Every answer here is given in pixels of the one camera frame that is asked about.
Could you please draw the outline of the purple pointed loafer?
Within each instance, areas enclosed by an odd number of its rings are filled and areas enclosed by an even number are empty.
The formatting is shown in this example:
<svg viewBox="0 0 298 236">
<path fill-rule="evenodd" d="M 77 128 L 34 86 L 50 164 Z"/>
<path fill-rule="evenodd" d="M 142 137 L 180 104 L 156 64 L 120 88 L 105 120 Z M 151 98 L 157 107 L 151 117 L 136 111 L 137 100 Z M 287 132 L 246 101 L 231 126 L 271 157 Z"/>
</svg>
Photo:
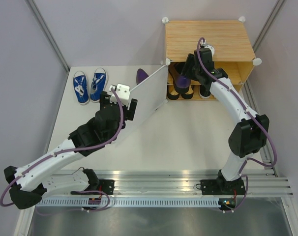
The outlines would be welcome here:
<svg viewBox="0 0 298 236">
<path fill-rule="evenodd" d="M 145 70 L 139 68 L 136 73 L 136 85 L 139 85 L 142 81 L 144 81 L 148 77 L 149 77 L 148 73 Z"/>
<path fill-rule="evenodd" d="M 191 80 L 181 74 L 184 65 L 184 62 L 172 62 L 168 68 L 169 74 L 173 79 L 173 86 L 180 94 L 188 92 L 189 86 L 191 86 Z"/>
</svg>

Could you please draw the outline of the black white sneaker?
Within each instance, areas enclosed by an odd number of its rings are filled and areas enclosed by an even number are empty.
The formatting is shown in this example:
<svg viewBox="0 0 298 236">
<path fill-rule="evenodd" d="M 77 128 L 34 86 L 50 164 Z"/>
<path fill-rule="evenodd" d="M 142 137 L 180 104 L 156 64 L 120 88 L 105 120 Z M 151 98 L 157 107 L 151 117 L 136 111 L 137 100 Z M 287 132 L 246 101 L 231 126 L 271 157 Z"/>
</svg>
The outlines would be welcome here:
<svg viewBox="0 0 298 236">
<path fill-rule="evenodd" d="M 211 95 L 211 92 L 209 89 L 207 89 L 205 86 L 203 85 L 199 85 L 199 96 L 202 99 L 208 99 Z"/>
</svg>

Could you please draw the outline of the white cabinet door panel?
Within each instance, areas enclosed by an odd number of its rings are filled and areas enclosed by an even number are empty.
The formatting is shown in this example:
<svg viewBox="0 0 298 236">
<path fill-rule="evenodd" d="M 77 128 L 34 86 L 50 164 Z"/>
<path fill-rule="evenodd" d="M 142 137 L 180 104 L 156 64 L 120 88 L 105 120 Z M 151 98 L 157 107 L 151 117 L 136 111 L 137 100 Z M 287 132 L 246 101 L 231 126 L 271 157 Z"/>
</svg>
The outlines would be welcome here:
<svg viewBox="0 0 298 236">
<path fill-rule="evenodd" d="M 115 144 L 127 138 L 166 100 L 168 67 L 162 66 L 148 75 L 148 78 L 130 92 L 130 98 L 138 100 L 134 120 L 125 122 L 125 128 L 120 131 Z"/>
</svg>

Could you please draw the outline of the gold loafer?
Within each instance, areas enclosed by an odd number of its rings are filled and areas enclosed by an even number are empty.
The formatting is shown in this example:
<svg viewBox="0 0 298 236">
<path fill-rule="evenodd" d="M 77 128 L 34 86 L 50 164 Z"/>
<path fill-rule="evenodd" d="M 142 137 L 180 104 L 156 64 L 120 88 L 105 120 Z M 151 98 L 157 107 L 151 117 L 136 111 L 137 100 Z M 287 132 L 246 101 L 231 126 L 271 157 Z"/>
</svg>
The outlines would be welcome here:
<svg viewBox="0 0 298 236">
<path fill-rule="evenodd" d="M 183 99 L 189 100 L 192 99 L 194 96 L 194 86 L 189 86 L 189 90 L 186 93 L 181 94 Z"/>
<path fill-rule="evenodd" d="M 169 100 L 177 100 L 179 99 L 180 94 L 175 90 L 173 85 L 167 85 L 167 98 Z"/>
</svg>

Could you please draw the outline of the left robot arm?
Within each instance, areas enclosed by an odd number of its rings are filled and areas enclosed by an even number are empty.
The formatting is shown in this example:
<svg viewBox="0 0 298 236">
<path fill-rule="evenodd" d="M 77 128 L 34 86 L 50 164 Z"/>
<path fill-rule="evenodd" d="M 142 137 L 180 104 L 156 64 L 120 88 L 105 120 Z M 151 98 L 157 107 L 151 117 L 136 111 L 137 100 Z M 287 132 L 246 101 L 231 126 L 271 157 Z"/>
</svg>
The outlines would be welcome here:
<svg viewBox="0 0 298 236">
<path fill-rule="evenodd" d="M 100 193 L 99 179 L 92 169 L 59 177 L 53 175 L 115 141 L 125 122 L 134 119 L 137 100 L 130 98 L 129 89 L 112 86 L 110 91 L 112 94 L 101 93 L 100 109 L 95 116 L 71 132 L 57 148 L 23 167 L 4 169 L 8 186 L 0 197 L 2 207 L 15 205 L 18 209 L 27 209 L 53 195 Z"/>
</svg>

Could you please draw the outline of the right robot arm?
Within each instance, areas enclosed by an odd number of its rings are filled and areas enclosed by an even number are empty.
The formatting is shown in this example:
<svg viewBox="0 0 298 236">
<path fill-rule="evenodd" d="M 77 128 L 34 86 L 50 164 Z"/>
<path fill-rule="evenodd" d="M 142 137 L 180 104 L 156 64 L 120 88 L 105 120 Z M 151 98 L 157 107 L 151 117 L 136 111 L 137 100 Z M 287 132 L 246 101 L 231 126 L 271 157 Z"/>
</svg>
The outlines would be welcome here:
<svg viewBox="0 0 298 236">
<path fill-rule="evenodd" d="M 235 127 L 228 138 L 231 153 L 216 179 L 200 181 L 203 195 L 243 195 L 241 172 L 248 158 L 266 145 L 269 118 L 259 115 L 238 94 L 223 68 L 215 68 L 209 48 L 187 56 L 181 75 L 198 81 L 201 95 L 213 95 L 228 110 Z"/>
</svg>

